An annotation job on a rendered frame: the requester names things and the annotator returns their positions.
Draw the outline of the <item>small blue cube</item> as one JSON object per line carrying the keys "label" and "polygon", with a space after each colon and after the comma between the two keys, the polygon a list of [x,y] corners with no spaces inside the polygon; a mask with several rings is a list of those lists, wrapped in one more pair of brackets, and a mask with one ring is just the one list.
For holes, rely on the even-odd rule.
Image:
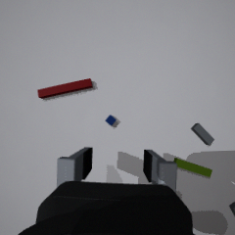
{"label": "small blue cube", "polygon": [[112,126],[115,123],[116,119],[114,117],[112,117],[111,115],[108,116],[108,118],[106,119],[106,122]]}

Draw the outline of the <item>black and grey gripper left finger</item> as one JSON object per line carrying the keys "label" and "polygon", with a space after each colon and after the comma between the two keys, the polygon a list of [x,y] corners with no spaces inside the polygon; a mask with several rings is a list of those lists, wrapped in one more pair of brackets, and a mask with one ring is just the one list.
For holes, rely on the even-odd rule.
{"label": "black and grey gripper left finger", "polygon": [[57,187],[66,181],[85,180],[92,169],[91,147],[84,147],[69,157],[57,160]]}

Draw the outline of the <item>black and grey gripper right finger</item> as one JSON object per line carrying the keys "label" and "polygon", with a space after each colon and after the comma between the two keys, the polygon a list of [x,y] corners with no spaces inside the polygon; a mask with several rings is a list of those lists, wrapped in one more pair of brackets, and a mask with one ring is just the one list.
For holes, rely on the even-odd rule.
{"label": "black and grey gripper right finger", "polygon": [[143,171],[150,183],[168,186],[176,193],[177,163],[166,161],[153,150],[144,150]]}

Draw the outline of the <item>dark grey rod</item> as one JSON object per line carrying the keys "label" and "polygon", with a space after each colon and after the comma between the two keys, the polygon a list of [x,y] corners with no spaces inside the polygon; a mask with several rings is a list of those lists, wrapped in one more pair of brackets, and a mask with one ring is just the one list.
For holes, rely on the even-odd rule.
{"label": "dark grey rod", "polygon": [[229,208],[232,210],[232,212],[233,212],[233,214],[234,214],[234,216],[235,216],[235,202],[233,202],[233,203],[229,206]]}

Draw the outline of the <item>dark red rod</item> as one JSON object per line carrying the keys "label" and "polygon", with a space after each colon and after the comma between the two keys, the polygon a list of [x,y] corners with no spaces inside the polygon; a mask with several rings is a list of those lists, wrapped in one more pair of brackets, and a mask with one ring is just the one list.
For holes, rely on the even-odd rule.
{"label": "dark red rod", "polygon": [[88,88],[93,88],[91,78],[43,88],[37,91],[38,97],[43,99]]}

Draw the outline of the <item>grey rectangular block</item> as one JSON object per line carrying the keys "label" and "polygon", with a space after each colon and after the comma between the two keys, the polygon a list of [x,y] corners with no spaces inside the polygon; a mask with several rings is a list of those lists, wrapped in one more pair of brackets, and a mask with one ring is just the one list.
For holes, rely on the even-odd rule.
{"label": "grey rectangular block", "polygon": [[191,129],[206,145],[209,145],[214,140],[199,123],[195,123]]}

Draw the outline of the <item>olive green rod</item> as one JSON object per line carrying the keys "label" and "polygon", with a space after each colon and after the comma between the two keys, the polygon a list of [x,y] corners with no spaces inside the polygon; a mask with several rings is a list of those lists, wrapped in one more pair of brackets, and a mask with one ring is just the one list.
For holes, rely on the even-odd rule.
{"label": "olive green rod", "polygon": [[174,162],[178,164],[177,167],[193,171],[199,174],[202,174],[207,177],[211,177],[212,174],[212,169],[197,165],[197,164],[192,164],[183,160],[180,160],[178,158],[174,158]]}

